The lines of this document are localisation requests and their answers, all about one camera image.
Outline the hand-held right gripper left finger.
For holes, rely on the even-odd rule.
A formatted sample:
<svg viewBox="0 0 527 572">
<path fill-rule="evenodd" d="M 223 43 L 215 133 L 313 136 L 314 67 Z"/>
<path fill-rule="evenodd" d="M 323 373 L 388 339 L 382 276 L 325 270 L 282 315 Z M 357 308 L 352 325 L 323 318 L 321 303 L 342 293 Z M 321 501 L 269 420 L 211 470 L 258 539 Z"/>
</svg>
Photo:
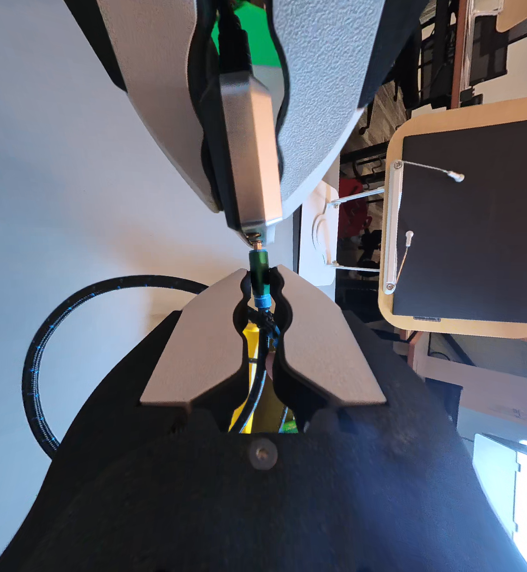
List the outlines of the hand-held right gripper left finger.
<svg viewBox="0 0 527 572">
<path fill-rule="evenodd" d="M 236 410 L 250 390 L 247 323 L 250 279 L 245 268 L 195 296 L 181 311 L 140 397 L 142 405 Z"/>
</svg>

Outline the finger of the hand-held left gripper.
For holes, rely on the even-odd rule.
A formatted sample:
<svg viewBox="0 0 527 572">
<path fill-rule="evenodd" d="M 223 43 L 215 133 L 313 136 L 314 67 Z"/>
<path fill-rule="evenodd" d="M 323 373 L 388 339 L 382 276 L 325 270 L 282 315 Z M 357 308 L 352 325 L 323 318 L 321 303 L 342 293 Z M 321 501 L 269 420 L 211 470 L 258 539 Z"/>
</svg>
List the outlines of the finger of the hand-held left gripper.
<svg viewBox="0 0 527 572">
<path fill-rule="evenodd" d="M 284 211 L 295 211 L 339 156 L 360 94 L 384 1 L 273 1 L 271 26 L 286 74 L 277 143 Z"/>
<path fill-rule="evenodd" d="M 97 1 L 128 97 L 158 147 L 208 209 L 220 212 L 200 156 L 189 94 L 197 1 Z"/>
</svg>

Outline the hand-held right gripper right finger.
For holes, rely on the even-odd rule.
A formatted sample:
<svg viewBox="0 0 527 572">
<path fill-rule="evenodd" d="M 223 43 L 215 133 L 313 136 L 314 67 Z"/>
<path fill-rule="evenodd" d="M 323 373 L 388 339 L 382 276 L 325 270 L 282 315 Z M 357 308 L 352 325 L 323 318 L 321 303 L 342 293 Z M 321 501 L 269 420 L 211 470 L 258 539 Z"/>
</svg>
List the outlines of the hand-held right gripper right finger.
<svg viewBox="0 0 527 572">
<path fill-rule="evenodd" d="M 280 337 L 276 396 L 289 408 L 382 405 L 386 397 L 339 306 L 284 265 L 270 270 Z"/>
</svg>

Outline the green plastic bin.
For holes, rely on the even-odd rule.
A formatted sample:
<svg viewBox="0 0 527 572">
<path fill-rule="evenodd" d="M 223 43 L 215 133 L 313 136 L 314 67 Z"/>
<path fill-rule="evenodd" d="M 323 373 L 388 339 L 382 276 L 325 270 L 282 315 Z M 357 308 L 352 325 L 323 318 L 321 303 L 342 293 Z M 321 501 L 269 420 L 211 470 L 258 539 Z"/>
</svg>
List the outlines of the green plastic bin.
<svg viewBox="0 0 527 572">
<path fill-rule="evenodd" d="M 281 69 L 281 61 L 268 26 L 267 11 L 251 1 L 212 1 L 216 22 L 211 39 L 221 73 L 247 70 L 248 66 Z M 219 26 L 221 14 L 235 16 L 235 23 Z"/>
</svg>

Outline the yellow plastic bin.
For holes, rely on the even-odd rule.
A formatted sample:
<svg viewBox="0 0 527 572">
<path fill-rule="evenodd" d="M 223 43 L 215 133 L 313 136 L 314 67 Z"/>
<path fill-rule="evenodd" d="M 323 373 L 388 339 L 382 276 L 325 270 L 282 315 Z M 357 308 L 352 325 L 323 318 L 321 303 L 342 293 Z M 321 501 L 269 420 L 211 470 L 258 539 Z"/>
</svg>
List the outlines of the yellow plastic bin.
<svg viewBox="0 0 527 572">
<path fill-rule="evenodd" d="M 259 328 L 248 323 L 243 331 L 247 340 L 250 376 L 250 390 L 253 389 L 256 377 L 256 360 L 259 351 Z M 264 385 L 260 391 L 257 407 L 253 409 L 242 433 L 297 433 L 293 412 L 285 408 L 274 393 L 273 381 L 266 374 Z"/>
</svg>

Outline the grey hdmi adapter hub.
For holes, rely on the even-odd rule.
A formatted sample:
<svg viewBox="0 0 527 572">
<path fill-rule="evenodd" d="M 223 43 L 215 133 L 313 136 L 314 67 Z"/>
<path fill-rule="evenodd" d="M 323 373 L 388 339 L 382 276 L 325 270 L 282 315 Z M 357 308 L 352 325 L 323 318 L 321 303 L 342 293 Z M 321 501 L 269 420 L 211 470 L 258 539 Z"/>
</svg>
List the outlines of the grey hdmi adapter hub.
<svg viewBox="0 0 527 572">
<path fill-rule="evenodd" d="M 249 245 L 274 242 L 283 219 L 273 102 L 250 71 L 219 77 L 231 168 L 231 227 Z"/>
</svg>

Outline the wooden chair with black back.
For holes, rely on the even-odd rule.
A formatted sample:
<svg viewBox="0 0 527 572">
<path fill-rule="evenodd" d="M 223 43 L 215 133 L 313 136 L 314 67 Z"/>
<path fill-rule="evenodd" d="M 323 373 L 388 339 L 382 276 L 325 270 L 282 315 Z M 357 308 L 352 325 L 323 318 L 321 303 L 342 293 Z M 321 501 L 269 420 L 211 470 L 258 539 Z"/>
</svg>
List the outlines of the wooden chair with black back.
<svg viewBox="0 0 527 572">
<path fill-rule="evenodd" d="M 469 65 L 464 85 L 475 85 L 507 74 L 508 47 L 527 38 L 527 18 L 514 26 L 500 31 L 497 17 L 505 7 L 514 8 L 515 1 L 473 1 L 469 13 L 469 38 L 471 44 L 465 49 Z"/>
</svg>

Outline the white desk stand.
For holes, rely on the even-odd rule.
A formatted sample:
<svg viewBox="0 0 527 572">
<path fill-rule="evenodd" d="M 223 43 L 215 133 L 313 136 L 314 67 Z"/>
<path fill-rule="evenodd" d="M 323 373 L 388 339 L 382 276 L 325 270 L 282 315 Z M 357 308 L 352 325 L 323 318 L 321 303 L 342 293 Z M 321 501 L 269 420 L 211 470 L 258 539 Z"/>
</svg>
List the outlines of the white desk stand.
<svg viewBox="0 0 527 572">
<path fill-rule="evenodd" d="M 386 218 L 382 234 L 384 253 L 380 264 L 380 282 L 385 295 L 393 295 L 398 283 L 398 215 L 404 167 L 404 161 L 394 161 L 386 178 L 387 189 L 383 200 Z M 339 222 L 337 207 L 349 201 L 347 197 L 340 198 L 338 190 L 321 181 L 302 205 L 297 273 L 313 285 L 330 285 L 334 282 L 336 270 L 352 269 L 336 263 Z"/>
</svg>

